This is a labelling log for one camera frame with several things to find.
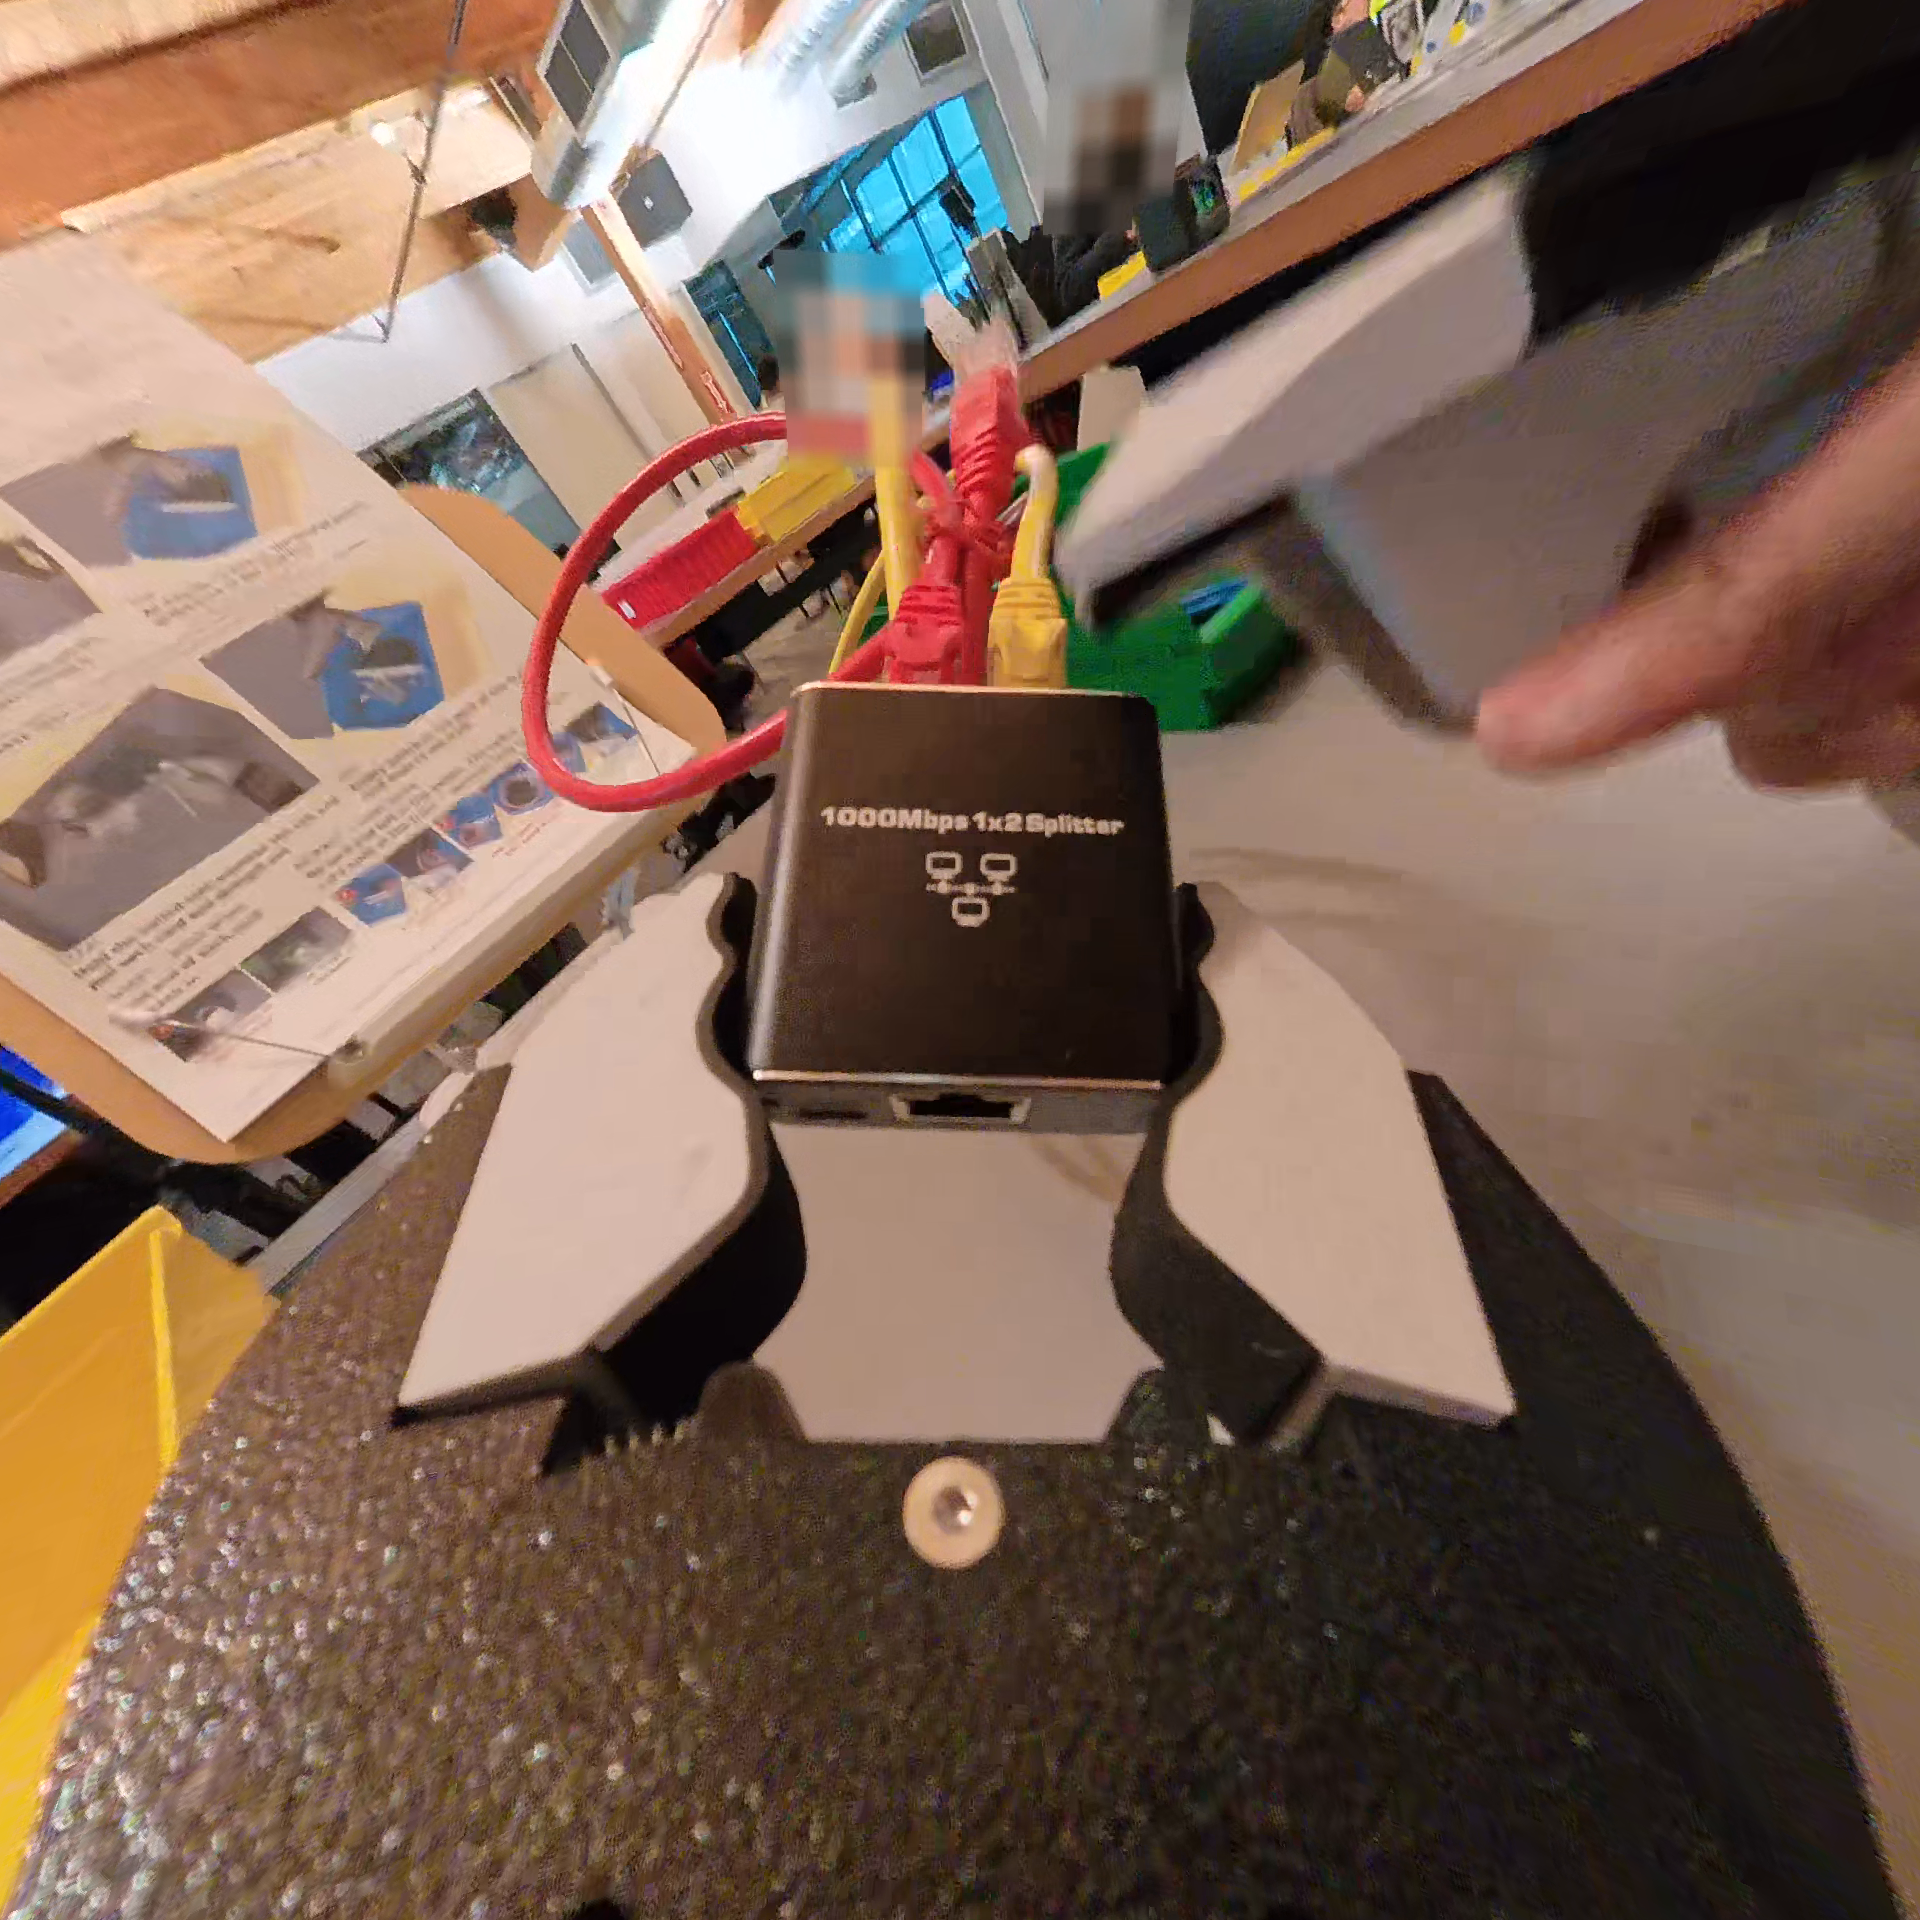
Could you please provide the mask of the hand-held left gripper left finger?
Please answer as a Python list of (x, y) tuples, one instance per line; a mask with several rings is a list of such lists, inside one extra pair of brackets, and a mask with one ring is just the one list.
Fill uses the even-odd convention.
[(800, 1194), (738, 1059), (750, 881), (707, 874), (513, 1049), (393, 1425), (559, 1404), (554, 1472), (686, 1422), (802, 1447), (759, 1351), (800, 1300)]

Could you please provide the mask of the black wall speaker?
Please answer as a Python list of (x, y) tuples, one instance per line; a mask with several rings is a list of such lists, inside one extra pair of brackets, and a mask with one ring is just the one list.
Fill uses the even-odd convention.
[(641, 250), (681, 233), (689, 220), (687, 194), (657, 152), (641, 152), (611, 194), (621, 222)]

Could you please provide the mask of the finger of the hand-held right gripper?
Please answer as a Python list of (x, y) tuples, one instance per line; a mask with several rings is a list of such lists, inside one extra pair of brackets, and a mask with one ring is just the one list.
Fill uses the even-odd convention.
[(1528, 187), (1461, 187), (1152, 390), (1058, 535), (1077, 614), (1126, 610), (1514, 369), (1533, 338)]

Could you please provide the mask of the green plastic bin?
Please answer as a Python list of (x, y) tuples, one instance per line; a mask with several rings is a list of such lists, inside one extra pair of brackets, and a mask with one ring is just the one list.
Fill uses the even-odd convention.
[(1085, 623), (1056, 584), (1071, 688), (1133, 692), (1163, 732), (1213, 732), (1307, 662), (1251, 575), (1210, 563), (1176, 592)]

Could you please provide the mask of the red plastic bin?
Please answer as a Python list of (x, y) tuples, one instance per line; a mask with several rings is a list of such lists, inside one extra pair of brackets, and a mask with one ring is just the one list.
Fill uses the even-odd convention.
[(598, 595), (627, 627), (645, 632), (702, 599), (759, 554), (754, 534), (726, 510), (600, 586)]

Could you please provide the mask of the dark pen cup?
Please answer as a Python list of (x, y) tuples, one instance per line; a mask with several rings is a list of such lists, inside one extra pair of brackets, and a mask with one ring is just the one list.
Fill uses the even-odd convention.
[(1136, 209), (1133, 233), (1143, 271), (1160, 278), (1213, 246), (1231, 220), (1231, 194), (1213, 158), (1200, 153), (1174, 168), (1170, 187)]

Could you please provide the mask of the black ethernet splitter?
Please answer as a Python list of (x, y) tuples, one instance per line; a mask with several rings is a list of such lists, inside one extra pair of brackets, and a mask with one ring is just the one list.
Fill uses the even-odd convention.
[(806, 684), (742, 1001), (777, 1122), (1143, 1135), (1183, 1056), (1152, 704)]

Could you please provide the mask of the person's right hand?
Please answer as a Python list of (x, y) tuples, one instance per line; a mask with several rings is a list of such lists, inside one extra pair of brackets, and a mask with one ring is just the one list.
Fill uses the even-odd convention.
[(1917, 763), (1917, 351), (1718, 531), (1479, 697), (1518, 776), (1713, 726), (1758, 790), (1893, 786)]

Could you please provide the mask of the small yellow storage crate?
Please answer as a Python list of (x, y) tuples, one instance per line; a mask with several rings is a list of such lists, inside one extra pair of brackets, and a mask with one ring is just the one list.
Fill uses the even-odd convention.
[(779, 545), (855, 487), (855, 470), (823, 452), (791, 456), (739, 496), (734, 514), (759, 545)]

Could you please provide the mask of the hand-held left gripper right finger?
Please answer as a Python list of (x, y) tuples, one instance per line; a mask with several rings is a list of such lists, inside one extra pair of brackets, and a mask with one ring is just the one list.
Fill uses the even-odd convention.
[(1335, 1404), (1518, 1408), (1401, 1055), (1225, 884), (1178, 891), (1185, 1071), (1120, 1196), (1111, 1287), (1202, 1447), (1296, 1449)]

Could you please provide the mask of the printed instruction sheet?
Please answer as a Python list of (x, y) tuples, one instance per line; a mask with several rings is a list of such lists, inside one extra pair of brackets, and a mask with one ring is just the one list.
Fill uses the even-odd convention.
[(216, 1143), (651, 820), (523, 756), (531, 616), (69, 233), (1, 278), (5, 986)]

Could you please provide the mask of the yellow plastic bin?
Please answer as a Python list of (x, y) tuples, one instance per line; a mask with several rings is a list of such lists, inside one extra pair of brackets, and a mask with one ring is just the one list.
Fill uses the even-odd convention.
[(1, 1340), (1, 1886), (63, 1698), (184, 1435), (271, 1296), (149, 1209)]

